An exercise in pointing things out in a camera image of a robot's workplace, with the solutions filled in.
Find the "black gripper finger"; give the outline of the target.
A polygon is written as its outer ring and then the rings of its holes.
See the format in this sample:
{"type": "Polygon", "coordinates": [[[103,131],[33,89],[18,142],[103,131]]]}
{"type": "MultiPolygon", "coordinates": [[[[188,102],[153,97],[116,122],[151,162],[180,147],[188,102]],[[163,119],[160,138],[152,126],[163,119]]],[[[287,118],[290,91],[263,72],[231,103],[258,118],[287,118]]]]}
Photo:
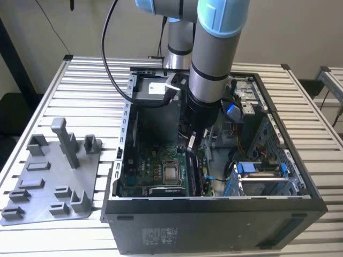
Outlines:
{"type": "Polygon", "coordinates": [[[188,143],[187,143],[187,152],[192,156],[196,155],[199,144],[200,144],[200,132],[198,130],[192,131],[192,133],[189,136],[188,143]]]}

